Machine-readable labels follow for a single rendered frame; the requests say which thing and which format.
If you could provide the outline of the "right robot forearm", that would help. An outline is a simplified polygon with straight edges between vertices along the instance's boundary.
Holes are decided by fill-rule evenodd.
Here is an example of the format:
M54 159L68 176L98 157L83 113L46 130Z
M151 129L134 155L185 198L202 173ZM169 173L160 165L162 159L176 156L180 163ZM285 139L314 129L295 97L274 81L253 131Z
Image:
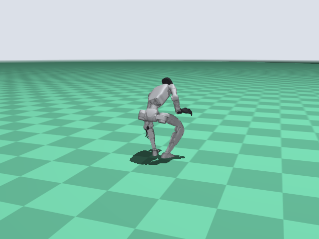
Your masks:
M178 95L177 95L177 98L178 98ZM174 101L173 104L174 104L175 112L177 114L178 111L181 111L180 105L179 105L179 98L178 98L178 101Z

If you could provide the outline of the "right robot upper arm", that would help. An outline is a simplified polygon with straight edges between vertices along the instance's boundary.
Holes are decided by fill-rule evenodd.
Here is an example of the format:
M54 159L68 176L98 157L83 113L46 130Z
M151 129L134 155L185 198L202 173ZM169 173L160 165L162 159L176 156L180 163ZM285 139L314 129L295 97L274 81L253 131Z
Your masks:
M175 85L174 85L174 84L170 84L170 85L168 86L168 89L170 90L170 92L171 92L171 94L172 94L172 96L171 96L172 101L173 101L173 102L174 102L174 101L178 101L178 98L177 98L177 88L175 87Z

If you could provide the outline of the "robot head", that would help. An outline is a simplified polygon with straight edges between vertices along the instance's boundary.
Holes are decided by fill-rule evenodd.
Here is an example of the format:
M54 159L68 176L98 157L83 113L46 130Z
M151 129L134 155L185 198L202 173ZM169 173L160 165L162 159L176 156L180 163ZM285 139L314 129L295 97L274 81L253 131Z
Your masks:
M170 78L166 77L166 78L163 78L163 79L162 79L162 84L168 84L168 85L170 85L170 84L173 84L173 83L172 83L172 81L171 81Z

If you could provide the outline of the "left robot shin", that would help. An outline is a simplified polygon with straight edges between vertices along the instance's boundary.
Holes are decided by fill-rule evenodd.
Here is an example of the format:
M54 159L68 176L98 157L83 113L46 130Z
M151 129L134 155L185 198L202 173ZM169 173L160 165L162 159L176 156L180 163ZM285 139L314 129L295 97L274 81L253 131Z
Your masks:
M148 129L147 133L148 133L148 137L149 137L149 139L151 141L153 150L154 149L156 150L154 129L153 128Z

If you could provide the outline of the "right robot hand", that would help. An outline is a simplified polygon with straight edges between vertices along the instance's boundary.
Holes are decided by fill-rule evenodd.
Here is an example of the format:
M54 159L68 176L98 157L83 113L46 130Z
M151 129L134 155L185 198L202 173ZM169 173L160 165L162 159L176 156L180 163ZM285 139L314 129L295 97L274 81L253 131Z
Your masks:
M192 111L191 111L190 109L187 109L187 108L181 109L181 108L180 108L180 110L181 110L181 111L178 111L177 114L185 113L185 114L191 114L191 116L192 116Z

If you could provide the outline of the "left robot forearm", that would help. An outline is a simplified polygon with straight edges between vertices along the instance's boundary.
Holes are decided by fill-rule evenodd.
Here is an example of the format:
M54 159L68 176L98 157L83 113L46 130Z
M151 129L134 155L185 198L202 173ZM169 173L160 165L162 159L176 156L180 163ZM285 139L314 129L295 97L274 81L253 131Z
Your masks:
M149 122L149 121L145 122L145 124L144 124L144 127L143 127L143 128L147 130L147 126L149 126L149 124L150 124L150 122Z

